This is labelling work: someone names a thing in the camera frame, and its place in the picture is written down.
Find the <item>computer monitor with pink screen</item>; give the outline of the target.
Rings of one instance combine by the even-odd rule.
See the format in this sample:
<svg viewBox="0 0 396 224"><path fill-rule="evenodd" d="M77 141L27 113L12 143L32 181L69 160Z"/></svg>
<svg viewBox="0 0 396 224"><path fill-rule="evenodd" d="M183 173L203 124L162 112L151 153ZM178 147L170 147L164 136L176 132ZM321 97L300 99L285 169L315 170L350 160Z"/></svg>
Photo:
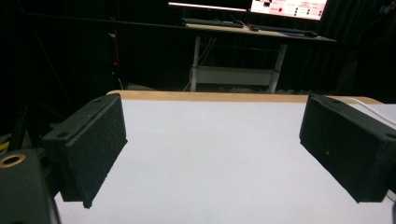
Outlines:
<svg viewBox="0 0 396 224"><path fill-rule="evenodd" d="M327 0L252 0L249 11L319 21L326 5Z"/></svg>

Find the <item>dark computer monitor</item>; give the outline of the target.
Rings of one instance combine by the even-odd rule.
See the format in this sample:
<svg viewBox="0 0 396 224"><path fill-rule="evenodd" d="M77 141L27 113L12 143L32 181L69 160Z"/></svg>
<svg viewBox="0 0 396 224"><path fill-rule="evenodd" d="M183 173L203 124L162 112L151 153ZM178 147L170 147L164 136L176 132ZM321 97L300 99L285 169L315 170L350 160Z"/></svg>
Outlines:
<svg viewBox="0 0 396 224"><path fill-rule="evenodd" d="M196 7L216 10L242 11L250 8L251 0L168 0L173 7Z"/></svg>

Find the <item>white table mat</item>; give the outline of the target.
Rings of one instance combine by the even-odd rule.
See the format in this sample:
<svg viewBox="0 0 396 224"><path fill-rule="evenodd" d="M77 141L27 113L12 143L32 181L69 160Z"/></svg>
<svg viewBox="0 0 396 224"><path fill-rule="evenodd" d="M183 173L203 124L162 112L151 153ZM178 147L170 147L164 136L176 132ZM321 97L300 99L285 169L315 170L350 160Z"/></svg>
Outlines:
<svg viewBox="0 0 396 224"><path fill-rule="evenodd" d="M392 224L302 147L299 103L127 100L128 142L91 208L63 224Z"/></svg>

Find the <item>white-legged wooden desk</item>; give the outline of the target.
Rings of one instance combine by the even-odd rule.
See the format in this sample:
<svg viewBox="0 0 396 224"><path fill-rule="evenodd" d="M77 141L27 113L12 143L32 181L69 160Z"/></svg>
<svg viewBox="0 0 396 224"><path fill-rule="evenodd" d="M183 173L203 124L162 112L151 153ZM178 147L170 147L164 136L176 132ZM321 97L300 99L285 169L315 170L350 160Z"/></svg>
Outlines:
<svg viewBox="0 0 396 224"><path fill-rule="evenodd" d="M276 91L288 46L332 45L333 40L305 33L286 33L244 27L187 22L195 34L188 87L200 84L261 86Z"/></svg>

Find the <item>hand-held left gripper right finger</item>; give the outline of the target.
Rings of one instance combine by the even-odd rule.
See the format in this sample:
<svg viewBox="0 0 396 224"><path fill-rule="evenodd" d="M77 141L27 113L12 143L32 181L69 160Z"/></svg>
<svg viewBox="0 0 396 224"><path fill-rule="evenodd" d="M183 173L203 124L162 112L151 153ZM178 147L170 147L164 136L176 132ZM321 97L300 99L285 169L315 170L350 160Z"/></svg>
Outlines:
<svg viewBox="0 0 396 224"><path fill-rule="evenodd" d="M396 194L396 130L339 100L310 95L300 143L358 203Z"/></svg>

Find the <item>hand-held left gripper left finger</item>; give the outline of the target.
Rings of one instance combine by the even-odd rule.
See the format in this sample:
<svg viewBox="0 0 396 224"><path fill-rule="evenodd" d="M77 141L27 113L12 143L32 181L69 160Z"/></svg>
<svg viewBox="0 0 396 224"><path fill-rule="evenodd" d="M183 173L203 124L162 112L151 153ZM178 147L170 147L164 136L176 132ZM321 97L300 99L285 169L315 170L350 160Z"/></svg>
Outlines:
<svg viewBox="0 0 396 224"><path fill-rule="evenodd" d="M60 169L66 202L90 208L127 144L121 97L98 97L43 137L44 149Z"/></svg>

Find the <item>black keyboard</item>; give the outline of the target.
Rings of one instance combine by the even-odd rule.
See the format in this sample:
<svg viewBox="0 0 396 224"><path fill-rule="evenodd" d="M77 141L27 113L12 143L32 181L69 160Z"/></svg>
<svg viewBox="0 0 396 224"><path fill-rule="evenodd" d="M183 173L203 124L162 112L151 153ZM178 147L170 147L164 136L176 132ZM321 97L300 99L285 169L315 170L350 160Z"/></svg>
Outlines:
<svg viewBox="0 0 396 224"><path fill-rule="evenodd" d="M233 28L244 28L243 24L234 23L231 21L211 21L211 20L201 20L192 18L182 18L184 23L188 24L200 24L200 25L210 25L210 26L221 26L221 27L233 27Z"/></svg>
<svg viewBox="0 0 396 224"><path fill-rule="evenodd" d="M301 36L305 36L305 37L318 37L318 34L316 32L309 31L309 30L299 30L299 29L263 26L263 25L254 25L254 24L249 24L247 27L250 30L278 32L278 33L281 33L284 35L301 35Z"/></svg>

